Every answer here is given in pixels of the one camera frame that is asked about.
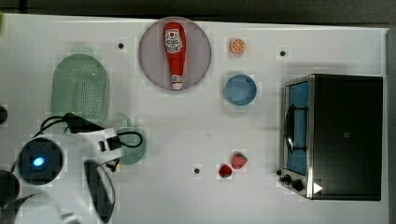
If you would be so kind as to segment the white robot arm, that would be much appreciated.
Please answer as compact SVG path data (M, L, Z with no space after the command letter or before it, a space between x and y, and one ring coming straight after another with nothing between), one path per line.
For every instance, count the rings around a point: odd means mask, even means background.
M1 209L1 224L111 224L116 192L105 164L122 156L112 129L40 134L21 149L20 197Z

